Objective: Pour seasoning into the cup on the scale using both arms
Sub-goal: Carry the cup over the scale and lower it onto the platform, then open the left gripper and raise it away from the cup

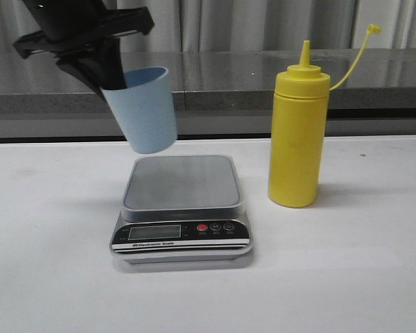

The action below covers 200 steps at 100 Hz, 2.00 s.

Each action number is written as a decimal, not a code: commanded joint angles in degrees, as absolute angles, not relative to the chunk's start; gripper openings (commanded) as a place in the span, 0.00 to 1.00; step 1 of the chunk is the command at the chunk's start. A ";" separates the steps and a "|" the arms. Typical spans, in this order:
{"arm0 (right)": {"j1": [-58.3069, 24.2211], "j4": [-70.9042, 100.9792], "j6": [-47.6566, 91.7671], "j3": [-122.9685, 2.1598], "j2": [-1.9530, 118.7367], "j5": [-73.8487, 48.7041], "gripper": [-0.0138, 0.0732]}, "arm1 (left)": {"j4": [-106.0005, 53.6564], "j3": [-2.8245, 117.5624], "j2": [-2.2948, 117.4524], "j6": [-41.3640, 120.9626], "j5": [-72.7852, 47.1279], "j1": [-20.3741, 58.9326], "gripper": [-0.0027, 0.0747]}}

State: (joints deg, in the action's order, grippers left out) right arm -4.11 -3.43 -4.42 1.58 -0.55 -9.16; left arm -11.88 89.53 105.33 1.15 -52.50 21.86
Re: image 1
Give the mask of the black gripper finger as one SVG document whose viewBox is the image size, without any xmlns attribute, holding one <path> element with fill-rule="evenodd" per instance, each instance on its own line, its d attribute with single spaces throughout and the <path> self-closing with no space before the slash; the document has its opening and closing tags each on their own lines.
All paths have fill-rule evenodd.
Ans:
<svg viewBox="0 0 416 333">
<path fill-rule="evenodd" d="M 60 58 L 56 62 L 57 67 L 63 72 L 73 76 L 78 79 L 80 82 L 84 83 L 88 88 L 90 88 L 97 96 L 102 97 L 103 93 L 100 89 L 98 81 L 91 74 L 91 71 L 88 70 L 85 65 L 81 64 L 75 58 Z"/>
<path fill-rule="evenodd" d="M 125 76 L 121 63 L 120 39 L 99 40 L 94 44 L 91 57 L 94 75 L 103 89 L 125 89 Z"/>
</svg>

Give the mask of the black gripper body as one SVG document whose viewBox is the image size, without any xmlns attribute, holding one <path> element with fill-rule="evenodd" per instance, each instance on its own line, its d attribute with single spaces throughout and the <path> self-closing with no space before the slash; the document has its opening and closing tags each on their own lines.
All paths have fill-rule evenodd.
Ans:
<svg viewBox="0 0 416 333">
<path fill-rule="evenodd" d="M 149 34 L 155 23 L 147 7 L 110 10 L 105 6 L 29 6 L 40 29 L 13 43 L 18 54 L 51 52 L 59 57 L 94 50 L 99 40 Z"/>
</svg>

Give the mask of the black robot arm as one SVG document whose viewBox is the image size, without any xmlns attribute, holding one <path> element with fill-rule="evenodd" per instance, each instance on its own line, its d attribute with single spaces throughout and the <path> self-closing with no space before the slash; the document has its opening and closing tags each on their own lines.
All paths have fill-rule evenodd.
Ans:
<svg viewBox="0 0 416 333">
<path fill-rule="evenodd" d="M 27 59 L 49 52 L 57 67 L 97 95 L 127 87 L 120 37 L 147 35 L 154 21 L 147 7 L 110 10 L 102 1 L 25 1 L 40 30 L 20 37 L 13 46 Z"/>
</svg>

